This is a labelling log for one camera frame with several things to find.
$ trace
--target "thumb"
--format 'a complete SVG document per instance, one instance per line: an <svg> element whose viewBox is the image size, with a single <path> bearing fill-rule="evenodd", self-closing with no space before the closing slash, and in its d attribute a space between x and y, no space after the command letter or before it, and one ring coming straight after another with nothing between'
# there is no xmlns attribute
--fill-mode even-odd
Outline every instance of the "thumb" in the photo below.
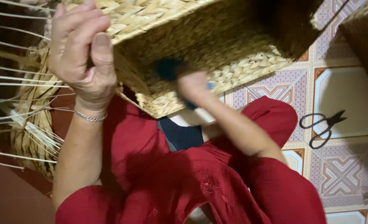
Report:
<svg viewBox="0 0 368 224"><path fill-rule="evenodd" d="M108 75L115 72L113 46L106 33L97 33L94 36L91 46L91 59L98 73Z"/></svg>

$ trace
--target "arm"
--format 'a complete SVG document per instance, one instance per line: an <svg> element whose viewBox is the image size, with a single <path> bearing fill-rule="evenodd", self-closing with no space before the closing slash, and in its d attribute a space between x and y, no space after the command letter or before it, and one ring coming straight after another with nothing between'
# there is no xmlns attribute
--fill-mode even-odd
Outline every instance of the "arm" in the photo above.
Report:
<svg viewBox="0 0 368 224"><path fill-rule="evenodd" d="M286 163L278 145L256 123L232 110L206 89L206 73L194 72L178 79L179 92L204 107L216 120L232 143L245 155L270 157Z"/></svg>
<svg viewBox="0 0 368 224"><path fill-rule="evenodd" d="M91 118L105 117L116 84L112 44L102 33L109 25L91 1L68 12L59 5L53 19L50 69L76 93L75 110ZM87 67L90 56L94 67ZM75 113L58 156L54 206L83 187L101 185L101 168L102 122Z"/></svg>

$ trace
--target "dark tool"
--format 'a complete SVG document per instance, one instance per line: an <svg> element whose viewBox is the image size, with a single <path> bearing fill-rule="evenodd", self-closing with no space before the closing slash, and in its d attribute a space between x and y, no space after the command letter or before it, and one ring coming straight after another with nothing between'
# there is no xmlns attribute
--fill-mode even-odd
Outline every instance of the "dark tool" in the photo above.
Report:
<svg viewBox="0 0 368 224"><path fill-rule="evenodd" d="M299 125L300 125L300 127L301 127L301 128L304 128L304 129L312 128L312 127L314 127L315 125L317 125L317 124L319 124L319 123L321 123L321 122L323 122L323 121L325 121L325 120L326 120L326 122L327 122L327 124L328 124L328 127L325 129L325 131L321 132L319 135L317 135L317 136L313 137L313 138L310 140L310 144L309 144L309 145L310 145L310 147L311 147L312 149L317 150L317 149L321 148L322 146L324 146L324 145L328 142L328 140L331 138L331 135L332 135L331 128L333 127L333 125L334 125L334 124L337 124L337 123L339 123L339 122L344 121L344 120L346 120L346 119L347 119L347 118L341 118L341 115L342 115L344 112L345 112L345 110L342 110L342 111L340 111L339 113L335 114L335 115L334 115L333 117L331 117L331 118L326 118L326 116L325 116L325 115L323 115L323 114L315 113L315 114L308 114L308 115L305 115L305 116L303 116L303 117L300 119ZM319 120L319 121L317 121L316 123L313 123L312 125L307 126L307 127L303 126L303 120L304 120L304 119L306 119L308 116L314 116L314 115L320 115L320 116L322 116L322 120ZM328 135L328 137L326 138L326 140L325 140L325 141L324 141L320 146L318 146L318 147L313 147L313 141L314 141L316 138L321 137L323 134L325 134L325 133L327 133L327 132L329 132L329 135Z"/></svg>

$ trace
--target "finger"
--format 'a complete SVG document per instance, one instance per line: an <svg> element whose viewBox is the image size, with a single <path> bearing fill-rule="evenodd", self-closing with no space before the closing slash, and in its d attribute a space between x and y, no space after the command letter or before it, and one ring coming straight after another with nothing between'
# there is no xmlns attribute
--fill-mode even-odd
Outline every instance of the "finger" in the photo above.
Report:
<svg viewBox="0 0 368 224"><path fill-rule="evenodd" d="M85 0L83 4L80 4L80 5L72 8L66 14L71 15L71 14L74 14L74 13L90 11L90 10L93 10L93 9L96 9L96 8L97 8L97 6L95 5L95 3L92 0Z"/></svg>
<svg viewBox="0 0 368 224"><path fill-rule="evenodd" d="M63 15L65 15L65 13L66 13L65 5L63 3L58 3L57 11L54 14L54 18L58 18L60 16L63 16Z"/></svg>
<svg viewBox="0 0 368 224"><path fill-rule="evenodd" d="M53 55L61 54L64 50L65 40L69 33L77 29L86 21L100 16L102 16L101 10L95 9L92 11L62 16L53 20L50 53Z"/></svg>
<svg viewBox="0 0 368 224"><path fill-rule="evenodd" d="M97 74L114 73L113 46L106 33L97 33L91 44L91 59Z"/></svg>
<svg viewBox="0 0 368 224"><path fill-rule="evenodd" d="M83 23L77 30L69 34L64 53L61 57L69 67L82 70L87 67L89 47L93 37L105 31L111 25L106 16L94 18Z"/></svg>

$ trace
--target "blue object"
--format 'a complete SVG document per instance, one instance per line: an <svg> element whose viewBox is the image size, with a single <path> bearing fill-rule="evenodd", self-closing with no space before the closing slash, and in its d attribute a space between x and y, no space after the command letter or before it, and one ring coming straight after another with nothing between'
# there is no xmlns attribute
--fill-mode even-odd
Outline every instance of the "blue object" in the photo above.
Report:
<svg viewBox="0 0 368 224"><path fill-rule="evenodd" d="M155 72L161 77L163 80L175 81L177 78L177 67L183 66L184 60L179 59L171 59L171 58L162 58L154 62ZM213 89L214 83L207 82L207 89ZM193 103L188 100L184 101L185 105L188 109L194 110L197 108Z"/></svg>

